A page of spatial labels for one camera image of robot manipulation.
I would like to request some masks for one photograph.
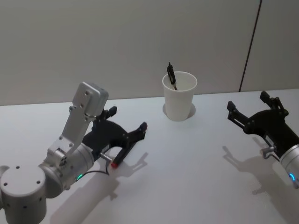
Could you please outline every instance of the white wall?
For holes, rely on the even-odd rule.
[[[0,105],[161,96],[168,61],[197,93],[237,91],[258,1],[1,0]]]
[[[299,88],[299,1],[264,0],[242,91]]]

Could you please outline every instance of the metal bracket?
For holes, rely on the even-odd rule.
[[[104,109],[108,92],[95,84],[81,83],[69,108],[69,118],[62,134],[48,149],[45,162],[63,167],[68,155],[81,144],[89,123]]]

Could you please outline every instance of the paper cup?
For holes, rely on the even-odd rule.
[[[174,90],[167,74],[162,79],[165,110],[169,119],[182,121],[189,115],[197,79],[194,75],[183,71],[175,71],[174,74],[178,90]]]

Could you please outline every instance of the blue led light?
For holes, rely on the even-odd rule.
[[[289,173],[290,178],[292,179],[292,181],[295,181],[295,175],[292,173]]]

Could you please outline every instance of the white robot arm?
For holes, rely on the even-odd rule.
[[[38,167],[22,165],[12,168],[0,167],[0,209],[4,209],[9,224],[40,223],[46,214],[47,198],[57,197],[69,189],[98,158],[112,161],[105,152],[116,145],[109,142],[102,147],[100,144],[106,144],[105,140],[114,132],[129,140],[130,133],[106,120],[116,113],[116,107],[113,108],[112,115],[108,115],[109,111],[103,110],[107,99],[108,92],[104,89],[94,84],[81,83],[72,101],[73,106],[69,108],[70,115],[64,130],[49,147],[46,159]],[[84,140],[91,121],[95,133],[91,131]],[[141,127],[137,133],[134,132],[135,140],[132,142],[121,139],[121,144],[127,143],[125,149],[123,148],[126,153],[137,141],[144,139],[146,128]],[[106,131],[108,136],[102,134],[101,137],[98,130],[108,128],[112,134]]]

